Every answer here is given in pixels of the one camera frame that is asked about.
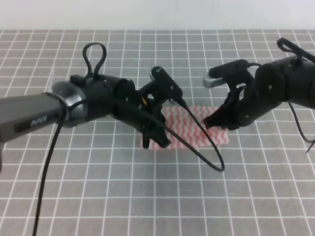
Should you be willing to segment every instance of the table surface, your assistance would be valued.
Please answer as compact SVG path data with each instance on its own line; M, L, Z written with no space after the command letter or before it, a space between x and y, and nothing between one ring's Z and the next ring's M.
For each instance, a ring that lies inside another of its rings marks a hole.
M287 55L285 37L315 52L315 30L19 30L0 32L0 96L44 92L86 74L83 47L102 42L105 74L138 88L160 65L189 105L219 106L226 85L211 90L202 76L238 58L266 63ZM101 50L90 52L92 64ZM304 132L315 117L296 107ZM43 162L53 126L7 143L0 174L0 235L30 236ZM315 234L315 152L305 154L287 104L229 132L220 147L224 173L188 150L139 148L140 134L112 118L63 129L49 167L39 236L308 236ZM200 150L218 163L214 150Z

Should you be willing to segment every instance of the black wire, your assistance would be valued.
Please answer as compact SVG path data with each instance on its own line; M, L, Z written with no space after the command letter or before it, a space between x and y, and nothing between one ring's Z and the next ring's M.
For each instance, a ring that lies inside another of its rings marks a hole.
M306 143L311 144L310 147L309 147L309 148L307 149L307 151L306 151L306 153L308 153L308 151L311 149L311 147L315 144L315 139L314 139L314 140L308 140L308 139L305 137L305 135L303 134L302 128L301 128L301 126L300 126L300 122L299 122L299 120L298 120L298 118L297 118L297 115L296 115L296 113L295 113L295 110L294 110L292 104L291 104L290 102L288 102L288 104L289 104L289 106L290 106L290 108L291 108L292 114L293 114L294 119L295 119L295 122L296 122L296 126L297 126L297 128L298 128L298 130L299 130L299 132L300 132L300 135L301 135L302 139L303 139Z
M101 43L89 43L89 44L85 45L85 47L83 48L83 51L82 51L83 59L84 59L86 65L88 67L88 73L84 77L85 79L88 79L88 78L90 78L92 76L92 66L91 66L91 63L90 63L90 61L88 59L87 51L88 51L88 48L93 46L93 45L100 45L102 50L103 50L103 55L102 55L101 59L99 60L99 62L97 63L97 65L95 66L95 69L94 69L94 74L93 74L93 78L94 79L97 79L98 72L99 72L100 68L102 67L102 65L104 64L106 56L107 56L107 51L106 51L106 48L105 48L105 46L103 44L101 44Z
M172 134L175 138L177 138L180 142L182 142L185 146L187 146L194 154L196 154L201 160L203 160L205 163L207 163L211 168L215 169L216 171L219 172L223 172L225 167L224 167L224 161L222 159L222 156L217 148L217 146L214 144L214 142L212 141L212 139L210 138L210 136L208 135L208 133L204 130L204 128L201 126L201 124L198 122L198 120L196 119L196 117L191 113L191 111L188 109L188 107L184 107L187 112L191 115L191 117L193 118L193 120L197 123L197 125L201 128L202 132L207 136L208 140L210 141L210 143L213 145L219 160L221 162L221 169L216 167L214 164L212 164L209 160L207 160L201 153L199 153L194 147L192 147L188 142L186 142L182 137L180 137L177 133L175 133L172 129L170 129L169 127L167 127L164 123L162 123L161 121L159 121L158 119L156 119L154 116L140 110L139 108L132 106L128 103L123 103L119 100L110 100L110 101L97 101L95 99L85 99L79 102L74 103L73 105L71 105L70 107L68 107L68 111L71 112L74 108L76 108L77 106L84 104L84 103L113 103L115 105L118 105L120 107L124 107L125 109L129 109L134 113L138 113L144 117L146 117L147 119L153 121L154 123L156 123L157 125L161 126L163 129L165 129L166 131L168 131L170 134ZM46 176L47 176L47 171L48 171L48 167L49 167L49 163L56 145L56 141L58 138L58 135L60 133L60 130L65 122L66 119L66 111L63 113L59 125L57 127L57 130L54 134L53 140L51 142L50 148L49 148L49 152L47 154L47 158L46 158L46 162L45 162L45 166L43 169L43 174L42 174L42 179L40 182L40 188L39 188L39 194L38 194L38 201L37 201L37 208L36 208L36 215L35 215L35 222L34 222L34 228L33 228L33 235L32 236L36 236L37 233L37 228L38 228L38 222L39 222L39 215L40 215L40 209L41 209L41 203L42 203L42 198L43 198L43 192L44 192L44 186L45 186L45 180L46 180Z
M40 181L40 188L39 188L39 194L38 194L35 222L34 222L34 228L33 228L33 236L36 236L36 233L37 233L41 202L42 202L42 199L43 199L45 180L46 180L46 176L47 176L47 171L48 171L50 159L51 159L51 157L53 155L54 148L55 148L55 145L56 145L56 142L57 142L57 138L59 136L61 128L63 127L65 119L66 119L66 111L64 111L63 115L61 116L59 125L58 125L58 127L56 129L56 132L54 134L53 140L51 141L50 148L49 148L49 151L48 151L48 154L47 154L45 166L44 166L44 169L43 169L43 174L42 174L41 181Z
M184 109L189 113L189 115L192 117L192 119L196 122L196 124L199 126L199 128L202 130L202 132L206 135L206 137L208 138L208 140L210 141L211 145L213 146L213 148L215 149L218 158L221 162L221 169L219 169L218 167L216 167L215 165L213 165L210 161L208 161L204 156L200 157L201 160L203 160L205 163L207 163L209 166L211 166L213 169L215 169L216 171L224 171L225 166L224 166L224 161L223 158L221 156L220 151L218 150L216 144L213 142L213 140L210 138L209 134L207 133L207 131L202 127L202 125L199 123L199 121L197 120L197 118L193 115L193 113L190 111L190 109L188 108L187 105L184 106Z

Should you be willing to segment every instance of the silver metal cap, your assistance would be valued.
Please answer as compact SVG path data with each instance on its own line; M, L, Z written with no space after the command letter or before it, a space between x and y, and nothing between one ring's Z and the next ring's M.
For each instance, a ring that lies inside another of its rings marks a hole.
M205 88L211 89L211 88L226 84L226 81L224 80L224 78L214 79L210 77L209 74L207 73L203 77L202 84Z

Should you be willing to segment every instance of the towel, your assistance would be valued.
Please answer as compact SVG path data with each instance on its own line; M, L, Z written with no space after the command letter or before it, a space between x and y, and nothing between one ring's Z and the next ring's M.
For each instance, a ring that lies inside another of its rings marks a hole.
M215 110L218 109L218 107L190 106L189 109L200 122L200 124L205 128L202 120L205 117L211 115ZM211 143L204 135L202 130L198 127L198 125L183 107L163 107L162 113L166 118L166 126L170 127L194 148L204 148L211 146ZM207 130L207 133L217 146L227 144L229 141L227 130L220 127L211 127ZM172 143L165 149L187 148L170 133L166 132L166 135ZM149 149L163 150L164 148L161 148L156 142L150 140Z

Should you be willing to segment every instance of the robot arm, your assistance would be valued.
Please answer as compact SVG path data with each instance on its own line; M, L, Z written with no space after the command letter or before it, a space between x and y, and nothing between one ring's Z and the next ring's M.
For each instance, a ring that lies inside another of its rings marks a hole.
M295 56L260 65L255 78L247 69L257 64L243 59L210 69L204 87L227 83L230 92L220 108L203 120L207 128L247 126L282 102L315 109L315 57L284 38L277 45Z
M75 127L110 115L143 133L144 148L149 147L150 139L157 142L162 148L171 143L165 129L152 122L152 119L148 119L141 113L133 113L129 109L117 106L113 100L137 107L165 124L165 117L161 112L162 104L170 99L179 103L183 102L182 90L159 66L151 69L149 74L152 81L140 90L135 89L131 80L98 74L98 70L106 58L106 48L101 44L99 45L103 49L103 57L92 73L92 67L86 58L86 51L94 44L99 43L88 44L83 50L83 56L88 66L88 73L85 77L72 75L67 82L53 84L51 93L0 99L0 172L1 149L5 142L59 122L64 113L66 113L65 127ZM80 102L82 104L74 109L69 109Z

